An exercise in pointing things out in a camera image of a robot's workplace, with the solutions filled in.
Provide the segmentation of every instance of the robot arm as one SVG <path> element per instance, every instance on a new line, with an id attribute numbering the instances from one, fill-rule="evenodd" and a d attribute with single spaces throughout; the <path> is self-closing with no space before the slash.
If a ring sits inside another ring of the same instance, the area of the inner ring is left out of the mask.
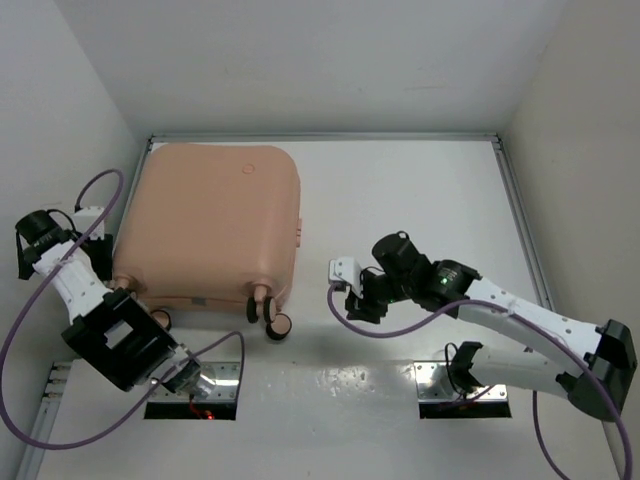
<path id="1" fill-rule="evenodd" d="M 343 291 L 349 287 L 347 319 L 378 324 L 389 304 L 409 299 L 429 311 L 458 300 L 481 300 L 497 304 L 507 313 L 463 305 L 448 315 L 529 347 L 523 352 L 501 352 L 479 342 L 464 342 L 449 369 L 455 385 L 443 379 L 449 389 L 471 392 L 478 386 L 512 385 L 566 398 L 588 415 L 612 420 L 584 372 L 552 342 L 510 317 L 518 314 L 583 359 L 622 410 L 637 367 L 631 332 L 622 323 L 609 320 L 598 326 L 563 317 L 509 293 L 458 262 L 431 262 L 404 232 L 387 235 L 372 253 L 382 267 L 381 274 L 362 269 L 350 257 L 330 262 L 329 282 Z"/>
<path id="2" fill-rule="evenodd" d="M 83 219 L 93 223 L 100 213 L 97 207 L 76 212 L 75 227 L 87 223 Z M 33 273 L 51 273 L 79 235 L 63 229 L 43 210 L 22 218 L 16 224 L 19 277 L 27 280 Z M 28 243 L 24 250 L 21 237 Z M 176 342 L 130 292 L 104 286 L 103 281 L 111 278 L 111 245 L 99 228 L 96 236 L 65 260 L 53 278 L 71 324 L 62 338 L 121 390 L 129 391 L 151 376 L 163 378 L 171 370 L 163 383 L 168 390 L 207 396 L 210 382 L 201 378 L 200 363 L 188 349 Z"/>

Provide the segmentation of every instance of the caster wheel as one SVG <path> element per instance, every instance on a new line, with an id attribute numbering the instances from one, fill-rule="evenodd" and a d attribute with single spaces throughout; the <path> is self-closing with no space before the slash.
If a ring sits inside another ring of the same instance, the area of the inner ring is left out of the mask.
<path id="1" fill-rule="evenodd" d="M 262 316 L 267 325 L 272 324 L 277 315 L 276 301 L 273 297 L 265 297 L 264 304 L 262 305 Z"/>
<path id="2" fill-rule="evenodd" d="M 286 336 L 289 335 L 292 326 L 293 324 L 291 323 L 289 315 L 278 313 L 273 322 L 267 324 L 267 337 L 276 342 L 284 340 Z"/>
<path id="3" fill-rule="evenodd" d="M 258 305 L 253 297 L 247 300 L 247 320 L 249 323 L 258 323 Z"/>
<path id="4" fill-rule="evenodd" d="M 166 310 L 154 310 L 151 312 L 153 319 L 160 324 L 167 332 L 171 330 L 173 326 L 171 323 L 171 315 Z"/>

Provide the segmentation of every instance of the gray wall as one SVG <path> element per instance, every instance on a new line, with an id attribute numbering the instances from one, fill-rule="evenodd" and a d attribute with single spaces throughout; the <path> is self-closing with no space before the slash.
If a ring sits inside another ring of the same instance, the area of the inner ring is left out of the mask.
<path id="1" fill-rule="evenodd" d="M 571 3 L 506 145 L 559 309 L 626 322 L 640 348 L 640 2 Z M 639 401 L 636 379 L 623 415 L 636 456 Z"/>
<path id="2" fill-rule="evenodd" d="M 129 125 L 495 131 L 565 0 L 56 0 Z"/>
<path id="3" fill-rule="evenodd" d="M 0 339 L 38 279 L 16 279 L 14 224 L 42 206 L 70 210 L 86 180 L 115 166 L 130 173 L 142 148 L 52 0 L 0 0 Z M 88 200 L 104 202 L 115 182 Z M 4 370 L 5 398 L 27 430 L 54 359 L 66 309 L 46 292 L 28 316 Z M 0 425 L 0 478 L 13 478 L 23 445 Z"/>

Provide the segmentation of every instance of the purple hose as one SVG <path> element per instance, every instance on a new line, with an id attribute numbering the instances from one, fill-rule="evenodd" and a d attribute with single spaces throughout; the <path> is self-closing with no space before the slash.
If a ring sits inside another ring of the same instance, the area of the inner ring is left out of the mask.
<path id="1" fill-rule="evenodd" d="M 105 175 L 108 175 L 110 173 L 114 173 L 114 174 L 116 174 L 118 176 L 118 187 L 116 188 L 116 191 L 113 194 L 113 197 L 111 197 L 111 200 L 109 200 L 109 203 L 105 207 L 104 212 L 102 212 L 102 214 L 87 229 L 87 231 L 80 236 L 80 238 L 73 244 L 73 246 L 69 249 L 69 251 L 60 259 L 60 262 L 58 263 L 58 265 L 51 271 L 51 273 L 49 273 L 49 275 L 47 275 L 44 278 L 42 283 L 38 286 L 38 288 L 36 288 L 35 292 L 33 292 L 31 297 L 29 297 L 29 299 L 27 300 L 27 303 L 25 303 L 24 307 L 22 308 L 22 310 L 18 314 L 18 317 L 16 318 L 16 321 L 13 323 L 13 325 L 9 329 L 9 333 L 7 334 L 7 338 L 4 340 L 4 343 L 2 344 L 2 349 L 0 349 L 0 417 L 2 417 L 2 421 L 4 422 L 4 424 L 7 426 L 7 428 L 9 429 L 9 431 L 13 435 L 15 435 L 20 441 L 26 443 L 27 445 L 31 445 L 32 447 L 42 448 L 44 450 L 71 450 L 73 448 L 84 447 L 86 445 L 89 445 L 91 443 L 94 443 L 94 442 L 106 437 L 111 432 L 113 432 L 114 430 L 116 430 L 117 428 L 122 426 L 122 424 L 124 424 L 129 418 L 131 418 L 131 416 L 136 412 L 136 410 L 138 410 L 142 405 L 144 405 L 144 402 L 151 396 L 151 394 L 175 370 L 175 367 L 169 369 L 159 379 L 159 381 L 155 385 L 152 385 L 151 388 L 149 388 L 149 390 L 142 396 L 142 398 L 140 398 L 140 400 L 138 400 L 138 402 L 127 413 L 125 413 L 122 416 L 122 418 L 120 418 L 120 420 L 118 420 L 112 426 L 110 426 L 109 428 L 107 428 L 103 432 L 100 432 L 97 435 L 94 435 L 93 437 L 90 437 L 90 438 L 87 438 L 85 440 L 81 440 L 81 441 L 78 441 L 78 442 L 54 444 L 54 443 L 41 442 L 39 440 L 31 438 L 27 434 L 25 434 L 22 431 L 20 431 L 20 429 L 16 426 L 15 423 L 13 423 L 13 421 L 9 417 L 9 412 L 7 411 L 7 406 L 6 406 L 5 401 L 4 401 L 4 392 L 2 390 L 2 380 L 3 380 L 3 376 L 4 376 L 4 365 L 5 365 L 6 361 L 7 361 L 7 355 L 9 354 L 9 347 L 11 346 L 11 343 L 13 342 L 13 340 L 14 340 L 14 338 L 16 336 L 16 333 L 18 332 L 18 329 L 20 328 L 20 325 L 22 324 L 22 322 L 24 321 L 25 317 L 27 316 L 27 313 L 29 313 L 29 310 L 31 309 L 31 307 L 33 307 L 34 303 L 36 302 L 38 297 L 42 294 L 44 289 L 47 288 L 47 286 L 51 283 L 51 281 L 53 280 L 53 277 L 55 277 L 56 274 L 60 271 L 60 268 L 62 267 L 63 262 L 67 258 L 69 258 L 71 255 L 73 255 L 73 253 L 80 247 L 80 245 L 82 245 L 87 240 L 87 238 L 89 238 L 89 235 L 91 235 L 91 233 L 96 229 L 96 227 L 100 224 L 100 222 L 102 222 L 107 217 L 107 215 L 109 215 L 111 210 L 113 210 L 113 207 L 115 206 L 116 202 L 118 201 L 118 198 L 120 197 L 120 194 L 122 193 L 122 188 L 124 186 L 124 175 L 122 174 L 122 172 L 120 170 L 116 170 L 116 169 L 105 170 L 104 172 L 96 175 L 91 180 L 89 180 L 89 183 L 87 183 L 87 185 L 85 185 L 85 187 L 80 192 L 80 195 L 78 195 L 78 199 L 76 200 L 76 207 L 80 206 L 80 202 L 82 201 L 82 197 L 87 192 L 89 187 L 91 187 L 91 185 L 93 185 L 100 178 L 102 178 Z M 194 354 L 194 356 L 197 357 L 198 355 L 202 355 L 203 353 L 208 352 L 212 348 L 217 347 L 222 342 L 224 342 L 225 340 L 228 340 L 229 338 L 231 338 L 234 335 L 238 336 L 240 338 L 240 346 L 242 348 L 240 374 L 239 374 L 239 378 L 238 378 L 238 380 L 241 381 L 242 380 L 242 374 L 244 372 L 244 363 L 245 363 L 244 362 L 244 360 L 245 360 L 245 344 L 244 344 L 244 338 L 243 338 L 243 336 L 242 336 L 242 334 L 240 332 L 228 333 L 227 335 L 225 335 L 221 339 L 215 341 L 214 343 L 212 343 L 208 347 L 205 347 L 202 350 L 199 350 L 198 352 L 196 352 Z M 240 384 L 238 384 L 238 392 L 236 394 L 236 403 L 238 401 L 239 394 L 240 394 Z"/>
<path id="2" fill-rule="evenodd" d="M 497 305 L 495 303 L 485 302 L 484 300 L 458 300 L 457 302 L 452 302 L 448 305 L 445 305 L 439 310 L 436 310 L 434 313 L 429 315 L 424 320 L 421 320 L 418 323 L 411 325 L 407 328 L 403 328 L 402 330 L 396 330 L 392 332 L 370 332 L 368 330 L 364 330 L 362 328 L 356 327 L 355 325 L 351 324 L 349 320 L 344 318 L 340 314 L 340 312 L 338 312 L 338 309 L 333 303 L 333 293 L 336 291 L 336 289 L 337 289 L 337 285 L 331 285 L 329 287 L 329 291 L 327 292 L 327 303 L 329 305 L 329 310 L 331 310 L 331 313 L 333 314 L 333 316 L 336 317 L 336 319 L 338 319 L 340 323 L 342 323 L 345 327 L 347 327 L 352 332 L 358 333 L 360 335 L 363 335 L 369 338 L 395 338 L 401 335 L 406 335 L 408 333 L 415 332 L 419 328 L 422 328 L 428 323 L 435 320 L 437 317 L 446 314 L 450 310 L 453 310 L 455 308 L 458 308 L 464 305 L 473 305 L 473 306 L 490 308 L 490 309 L 497 310 L 500 313 L 507 312 L 506 308 L 501 307 L 500 305 Z M 620 413 L 618 412 L 618 409 L 616 408 L 615 404 L 613 403 L 613 400 L 611 399 L 607 391 L 604 389 L 600 381 L 596 378 L 593 372 L 589 370 L 587 365 L 585 365 L 585 363 L 577 355 L 575 355 L 571 350 L 565 347 L 555 337 L 545 332 L 543 329 L 541 329 L 534 323 L 531 323 L 526 318 L 523 318 L 522 316 L 518 315 L 517 313 L 512 313 L 511 318 L 523 324 L 524 326 L 530 328 L 531 330 L 536 332 L 538 335 L 541 335 L 542 337 L 547 339 L 549 342 L 553 343 L 565 355 L 567 355 L 571 360 L 573 360 L 576 363 L 576 365 L 578 365 L 580 369 L 584 372 L 589 382 L 593 385 L 593 387 L 596 389 L 600 397 L 604 400 L 607 410 L 613 417 L 614 419 L 613 421 L 616 424 L 616 427 L 618 428 L 618 432 L 620 432 L 620 438 L 622 439 L 622 445 L 624 447 L 624 461 L 625 461 L 625 468 L 624 468 L 624 474 L 622 476 L 622 480 L 631 480 L 631 476 L 633 472 L 633 455 L 631 453 L 631 443 L 629 441 L 629 434 L 627 433 L 627 429 L 625 428 L 624 423 L 622 422 L 622 418 L 620 417 Z M 536 393 L 537 392 L 534 392 L 534 395 L 533 395 L 533 408 L 534 408 L 533 420 L 534 420 L 534 426 L 536 427 L 536 436 L 538 437 L 538 443 L 540 444 L 542 453 L 547 459 L 547 461 L 549 462 L 549 465 L 551 466 L 551 468 L 556 473 L 558 473 L 558 475 L 560 475 L 561 478 L 568 479 L 568 477 L 564 475 L 561 472 L 560 468 L 554 463 L 553 459 L 549 455 L 549 452 L 544 442 L 542 441 L 542 435 L 539 434 L 540 424 L 538 421 L 538 409 L 537 409 L 538 402 L 537 402 Z"/>

